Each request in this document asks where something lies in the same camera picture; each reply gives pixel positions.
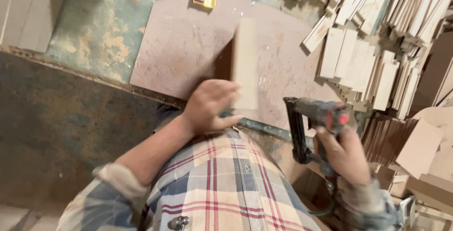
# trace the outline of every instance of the shirt sleeve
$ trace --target shirt sleeve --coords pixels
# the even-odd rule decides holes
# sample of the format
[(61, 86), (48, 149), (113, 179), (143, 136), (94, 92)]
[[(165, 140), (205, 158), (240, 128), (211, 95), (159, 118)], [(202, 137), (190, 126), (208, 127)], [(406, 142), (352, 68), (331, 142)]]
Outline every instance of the shirt sleeve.
[(57, 231), (129, 231), (132, 202), (143, 197), (147, 187), (119, 164), (93, 171), (95, 179), (66, 207)]

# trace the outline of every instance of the cuff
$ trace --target cuff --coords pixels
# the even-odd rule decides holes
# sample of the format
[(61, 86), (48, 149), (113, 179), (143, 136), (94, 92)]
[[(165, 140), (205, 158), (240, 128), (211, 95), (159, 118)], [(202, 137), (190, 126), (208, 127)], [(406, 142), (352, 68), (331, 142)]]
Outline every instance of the cuff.
[(385, 199), (377, 179), (372, 178), (368, 185), (351, 184), (344, 179), (342, 183), (341, 197), (351, 209), (368, 214), (384, 211)]
[(148, 188), (139, 182), (131, 170), (120, 164), (110, 163), (104, 167), (98, 167), (93, 171), (93, 174), (98, 179), (108, 182), (131, 201), (143, 197)]

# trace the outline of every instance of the person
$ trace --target person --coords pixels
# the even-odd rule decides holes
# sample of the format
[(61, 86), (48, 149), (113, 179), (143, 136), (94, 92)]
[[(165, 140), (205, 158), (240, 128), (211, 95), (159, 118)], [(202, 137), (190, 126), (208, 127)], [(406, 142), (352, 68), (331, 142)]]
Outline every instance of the person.
[[(242, 117), (218, 117), (240, 97), (238, 89), (234, 82), (206, 80), (184, 112), (159, 107), (165, 121), (94, 171), (95, 179), (69, 203), (57, 230), (136, 230), (131, 205), (149, 185), (139, 230), (320, 230), (275, 162), (234, 127)], [(340, 200), (353, 216), (348, 219), (361, 229), (390, 227), (386, 198), (358, 135), (345, 128), (339, 137), (337, 142), (317, 128), (314, 144), (324, 144), (331, 165), (347, 181)]]

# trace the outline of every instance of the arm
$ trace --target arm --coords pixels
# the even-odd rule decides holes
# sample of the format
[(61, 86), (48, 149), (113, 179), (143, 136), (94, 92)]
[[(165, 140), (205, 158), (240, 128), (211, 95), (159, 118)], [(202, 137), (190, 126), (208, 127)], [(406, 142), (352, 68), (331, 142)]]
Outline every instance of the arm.
[(386, 207), (390, 196), (371, 176), (357, 133), (345, 127), (339, 134), (338, 142), (324, 127), (319, 127), (313, 139), (315, 151), (319, 141), (326, 148), (330, 164), (341, 175), (344, 186), (338, 183), (339, 197), (348, 212), (346, 221), (363, 230), (385, 230), (393, 225), (396, 213), (391, 205)]
[(146, 193), (146, 187), (164, 164), (195, 135), (221, 131), (242, 117), (219, 118), (218, 113), (240, 97), (236, 83), (207, 80), (191, 95), (180, 116), (139, 145), (106, 165), (60, 218), (57, 230), (134, 230), (130, 223), (131, 202)]

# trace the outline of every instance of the left hand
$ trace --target left hand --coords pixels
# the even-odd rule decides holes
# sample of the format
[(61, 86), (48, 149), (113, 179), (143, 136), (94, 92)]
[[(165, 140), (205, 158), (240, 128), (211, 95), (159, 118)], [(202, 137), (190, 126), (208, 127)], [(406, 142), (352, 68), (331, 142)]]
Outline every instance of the left hand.
[(199, 135), (221, 131), (237, 124), (243, 118), (242, 115), (220, 118), (218, 114), (241, 97), (237, 91), (239, 88), (239, 84), (228, 80), (203, 81), (190, 96), (180, 115), (187, 129), (194, 135)]

